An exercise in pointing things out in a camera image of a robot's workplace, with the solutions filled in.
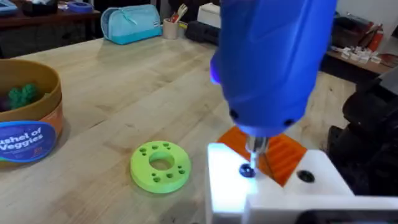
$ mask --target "blue zipper pouch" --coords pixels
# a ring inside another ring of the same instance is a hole
[[[104,38],[116,44],[129,44],[162,34],[155,6],[109,8],[101,16]]]

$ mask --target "green ring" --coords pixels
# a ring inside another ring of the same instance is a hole
[[[149,162],[164,159],[172,166],[157,170]],[[152,193],[164,194],[182,187],[191,173],[191,160],[178,145],[167,141],[147,142],[136,149],[130,160],[130,173],[135,183]]]

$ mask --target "black screw head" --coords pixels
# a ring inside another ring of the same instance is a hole
[[[254,177],[256,175],[254,169],[249,164],[242,164],[239,168],[239,173],[244,177]]]
[[[297,177],[299,177],[300,180],[302,180],[306,183],[314,183],[315,182],[314,175],[310,171],[307,171],[307,170],[298,171]]]
[[[232,117],[233,120],[236,120],[239,117],[238,113],[232,109],[229,111],[229,115]]]
[[[289,127],[289,126],[292,125],[293,123],[294,123],[294,120],[293,120],[293,119],[287,119],[287,120],[284,122],[284,126]]]

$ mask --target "bushel of veggies label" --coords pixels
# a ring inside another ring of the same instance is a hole
[[[0,123],[0,161],[32,162],[46,156],[55,145],[53,126],[41,121]]]

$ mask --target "butcher block table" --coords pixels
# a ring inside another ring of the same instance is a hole
[[[59,72],[65,127],[51,155],[0,171],[0,223],[204,224],[206,146],[233,126],[209,79],[214,51],[157,37],[21,57]],[[341,107],[353,92],[352,83],[319,73],[307,115],[287,133],[323,148],[330,125],[346,125]],[[192,161],[188,182],[174,193],[152,194],[131,179],[133,150],[154,140],[182,146]]]

